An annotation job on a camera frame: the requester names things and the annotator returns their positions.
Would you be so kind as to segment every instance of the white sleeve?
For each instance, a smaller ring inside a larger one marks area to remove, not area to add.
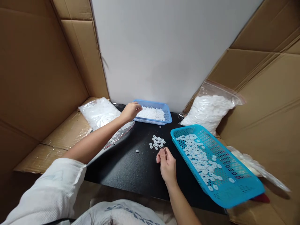
[[[22,195],[18,206],[3,225],[41,225],[61,218],[72,218],[85,172],[86,165],[81,162],[68,158],[56,159]]]

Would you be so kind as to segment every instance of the red object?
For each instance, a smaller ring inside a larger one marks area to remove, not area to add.
[[[256,201],[256,202],[270,203],[270,199],[268,198],[268,196],[265,193],[258,195],[256,197],[252,198],[251,200]]]

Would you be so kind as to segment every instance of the clear plastic bag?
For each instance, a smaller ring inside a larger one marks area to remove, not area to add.
[[[91,101],[78,108],[93,131],[113,121],[121,114],[121,112],[117,110],[117,108],[114,107],[114,105],[104,97]],[[108,148],[111,145],[114,145],[133,127],[134,124],[134,121],[130,121],[129,123],[126,123],[123,127],[121,127],[105,145],[104,149]]]
[[[183,126],[199,124],[212,135],[216,135],[216,128],[228,111],[244,103],[243,97],[235,91],[212,81],[205,81],[191,110],[179,124]]]
[[[253,172],[257,177],[264,177],[277,187],[280,187],[282,190],[290,192],[291,190],[285,186],[280,180],[274,177],[272,174],[267,172],[265,168],[259,164],[258,161],[252,159],[248,154],[242,154],[237,149],[232,146],[227,146],[227,149],[237,157],[251,172]]]

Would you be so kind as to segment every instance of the white shirt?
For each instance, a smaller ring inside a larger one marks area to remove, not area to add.
[[[3,225],[42,225],[62,218],[72,218],[78,190],[86,165],[60,158],[27,190]],[[155,212],[129,200],[100,202],[87,210],[73,224],[146,224],[165,225]]]

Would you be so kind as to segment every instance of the blue plastic basket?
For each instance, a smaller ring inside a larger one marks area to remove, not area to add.
[[[183,149],[186,147],[185,141],[176,140],[181,135],[195,134],[200,142],[205,146],[202,149],[210,159],[212,155],[217,156],[216,163],[222,168],[216,168],[214,174],[221,176],[222,181],[215,179],[209,181],[208,185],[218,186],[218,190],[210,191],[202,180],[201,176],[187,157]],[[251,198],[265,192],[261,181],[245,167],[227,148],[224,147],[208,130],[200,125],[191,125],[171,130],[172,141],[194,174],[202,190],[208,194],[215,203],[223,208],[232,208]]]
[[[162,109],[163,112],[165,113],[165,119],[166,119],[165,121],[163,121],[163,120],[153,120],[153,119],[147,119],[142,117],[135,117],[133,119],[134,121],[143,122],[143,123],[153,123],[157,125],[166,125],[167,123],[172,123],[170,109],[167,104],[161,102],[145,101],[140,99],[135,99],[134,102],[139,103],[141,106],[145,106],[145,107],[152,106],[153,108]]]

